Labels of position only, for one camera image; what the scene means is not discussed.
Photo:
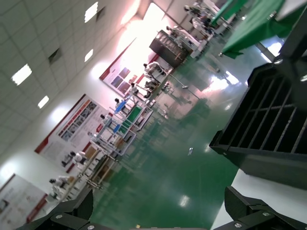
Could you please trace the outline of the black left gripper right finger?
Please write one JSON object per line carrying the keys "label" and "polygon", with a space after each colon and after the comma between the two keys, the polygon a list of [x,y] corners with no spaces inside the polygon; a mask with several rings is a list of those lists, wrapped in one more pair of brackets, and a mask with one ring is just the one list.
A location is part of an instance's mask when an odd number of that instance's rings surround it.
{"label": "black left gripper right finger", "polygon": [[214,230],[305,230],[307,228],[306,204],[297,198],[286,197],[271,191],[248,197],[232,186],[224,190],[224,214],[216,217]]}

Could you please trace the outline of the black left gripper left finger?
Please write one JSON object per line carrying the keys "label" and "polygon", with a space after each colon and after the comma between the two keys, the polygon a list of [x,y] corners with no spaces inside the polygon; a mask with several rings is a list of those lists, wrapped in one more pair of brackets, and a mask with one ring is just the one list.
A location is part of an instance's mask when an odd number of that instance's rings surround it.
{"label": "black left gripper left finger", "polygon": [[92,230],[93,190],[85,188],[74,200],[59,203],[49,214],[19,227],[19,230]]}

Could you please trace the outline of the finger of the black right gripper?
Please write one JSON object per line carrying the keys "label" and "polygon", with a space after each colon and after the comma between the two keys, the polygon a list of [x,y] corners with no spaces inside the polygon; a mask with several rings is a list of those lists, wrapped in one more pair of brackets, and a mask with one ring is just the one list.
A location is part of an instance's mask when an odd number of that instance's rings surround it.
{"label": "finger of the black right gripper", "polygon": [[303,11],[274,60],[275,68],[292,87],[292,99],[298,107],[307,105],[307,12]]}

